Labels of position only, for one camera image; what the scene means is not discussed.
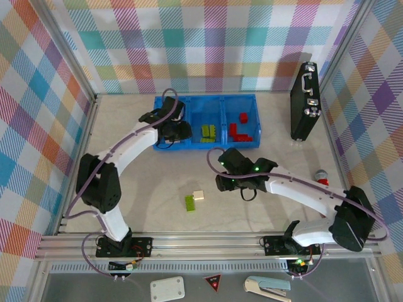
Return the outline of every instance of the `stapler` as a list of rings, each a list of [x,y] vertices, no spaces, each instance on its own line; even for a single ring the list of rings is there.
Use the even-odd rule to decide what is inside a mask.
[[[291,290],[290,281],[249,276],[245,280],[244,289],[246,292],[260,294],[277,301],[291,302],[291,299],[285,297],[285,291]]]

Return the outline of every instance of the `white lego brick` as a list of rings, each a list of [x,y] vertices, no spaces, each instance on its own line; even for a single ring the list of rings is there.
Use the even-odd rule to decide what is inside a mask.
[[[194,200],[203,200],[204,199],[203,191],[193,192],[193,198],[194,198]]]

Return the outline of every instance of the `red triangle sticker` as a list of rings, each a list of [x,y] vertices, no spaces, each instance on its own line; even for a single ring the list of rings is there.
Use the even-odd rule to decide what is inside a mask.
[[[220,280],[221,280],[221,274],[219,275],[215,275],[215,276],[210,276],[210,277],[205,277],[204,278],[209,285],[216,291],[219,291],[219,287],[220,287]]]

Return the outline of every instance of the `black briefcase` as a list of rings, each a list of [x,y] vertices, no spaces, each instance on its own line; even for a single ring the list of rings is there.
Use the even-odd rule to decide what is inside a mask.
[[[307,139],[322,113],[316,63],[305,62],[301,65],[290,97],[291,138],[301,142]]]

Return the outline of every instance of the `metal bar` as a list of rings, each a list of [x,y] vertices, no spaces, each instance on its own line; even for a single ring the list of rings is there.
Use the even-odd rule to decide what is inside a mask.
[[[242,233],[141,233],[136,237],[153,237],[151,257],[169,260],[234,260],[234,259],[296,259],[297,255],[265,256],[259,244],[263,235],[281,235],[280,232]],[[81,244],[84,234],[43,237],[36,260],[83,260]],[[86,242],[85,251],[90,259],[96,259],[95,237]],[[338,245],[327,245],[325,258],[365,258],[380,255],[379,247],[369,243],[360,253],[351,252]],[[125,257],[104,260],[127,260]]]
[[[367,258],[366,265],[378,300],[382,302],[397,301],[397,296],[392,281],[387,274],[383,258]]]
[[[326,88],[328,87],[328,85],[330,85],[331,81],[336,75],[336,72],[339,69],[341,62],[343,61],[344,56],[350,50],[352,44],[355,41],[355,38],[358,35],[360,28],[365,22],[366,17],[371,12],[372,7],[375,5],[376,1],[377,0],[361,1],[360,7],[357,9],[355,17],[351,21],[343,40],[339,44],[338,49],[335,51],[334,57],[332,58],[329,64],[329,68],[327,68],[324,77],[322,78],[321,83],[319,84],[319,90],[321,92],[321,95],[324,95]],[[329,121],[327,120],[326,115],[323,115],[323,117],[327,139],[329,140],[333,159],[336,162],[336,168],[338,170],[339,178],[344,188],[348,189],[349,188],[348,178],[346,173],[341,168],[343,165],[341,163],[341,159],[337,151],[335,139],[331,133]]]
[[[80,37],[76,25],[74,24],[73,20],[70,17],[69,11],[65,6],[64,1],[53,0],[53,4],[56,7],[58,17],[60,18],[61,22],[66,27],[66,29],[69,31],[69,34],[74,43],[76,44],[76,47],[83,59],[83,62],[87,65],[88,71],[91,73],[93,77],[93,82],[95,83],[96,86],[96,92],[106,93],[103,81],[101,80],[101,77],[99,76],[98,71],[95,68],[94,62],[91,60],[91,57],[88,54],[87,48]]]
[[[332,58],[329,67],[327,68],[321,80],[321,83],[319,84],[319,90],[321,94],[323,94],[327,85],[333,80],[334,76],[336,75],[336,71],[339,69],[341,61],[350,50],[352,44],[355,41],[355,38],[358,35],[359,30],[366,20],[366,17],[369,15],[372,7],[375,5],[376,2],[377,0],[361,0],[360,7],[357,9],[355,17],[348,26],[346,34],[339,44],[338,49],[335,51],[334,57]]]
[[[60,54],[70,67],[74,77],[80,83],[81,88],[87,94],[87,97],[95,101],[95,95],[91,84],[89,83],[84,71],[81,69],[80,63],[77,61],[76,56],[73,54],[68,42],[66,41],[60,27],[58,26],[52,12],[49,10],[44,0],[30,0],[33,8],[37,12],[42,23],[49,31],[52,40],[59,49]]]
[[[62,201],[62,205],[60,206],[60,208],[57,212],[57,218],[56,218],[57,223],[55,223],[55,226],[53,229],[53,234],[57,234],[59,232],[59,227],[60,227],[60,224],[62,221],[62,217],[74,196],[75,188],[76,188],[75,180],[77,178],[79,161],[80,161],[81,157],[84,155],[84,153],[87,151],[87,147],[89,145],[89,140],[91,138],[92,130],[94,128],[96,115],[98,114],[98,109],[99,109],[99,104],[97,101],[95,103],[91,104],[87,123],[84,128],[84,133],[82,134],[82,137],[80,139],[80,143],[79,143],[80,147],[79,147],[79,150],[76,155],[76,159],[73,164],[72,173],[69,177],[68,186],[67,186],[65,194],[63,194],[64,198]]]
[[[34,263],[34,269],[31,271],[31,275],[33,275],[34,279],[33,282],[26,287],[23,301],[41,301],[51,267],[52,263],[47,261],[39,262],[38,264]]]
[[[113,272],[108,269],[108,261],[94,260],[93,264],[103,272]],[[138,268],[129,273],[139,274],[143,272],[173,272],[173,273],[214,273],[214,272],[286,272],[288,270],[286,260],[196,260],[196,261],[173,261],[154,260],[141,262]],[[51,274],[65,273],[91,273],[93,269],[82,261],[54,261],[52,262]]]

